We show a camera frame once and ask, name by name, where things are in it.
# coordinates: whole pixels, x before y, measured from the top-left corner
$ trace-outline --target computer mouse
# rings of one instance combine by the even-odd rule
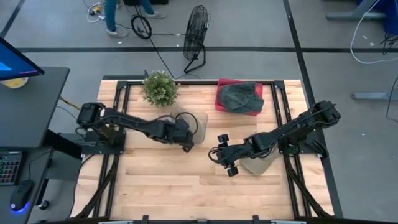
[[[10,207],[14,211],[19,211],[26,205],[30,192],[33,188],[33,181],[24,180],[18,184],[11,194]]]

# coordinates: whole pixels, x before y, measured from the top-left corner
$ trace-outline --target monitor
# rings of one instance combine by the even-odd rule
[[[41,68],[0,37],[0,81],[43,74]]]

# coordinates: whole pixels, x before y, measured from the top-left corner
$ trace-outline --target blue screen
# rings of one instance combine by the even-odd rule
[[[28,77],[36,73],[34,67],[0,43],[0,79]]]

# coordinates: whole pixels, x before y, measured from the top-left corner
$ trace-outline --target jeans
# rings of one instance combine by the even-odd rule
[[[147,14],[152,15],[153,13],[155,13],[149,0],[140,0],[140,2]],[[116,5],[117,4],[118,4],[118,0],[105,0],[106,28],[111,32],[116,31],[115,17],[116,17]]]

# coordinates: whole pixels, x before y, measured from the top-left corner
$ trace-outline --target keyboard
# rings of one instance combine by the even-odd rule
[[[0,152],[0,186],[16,185],[22,152]]]

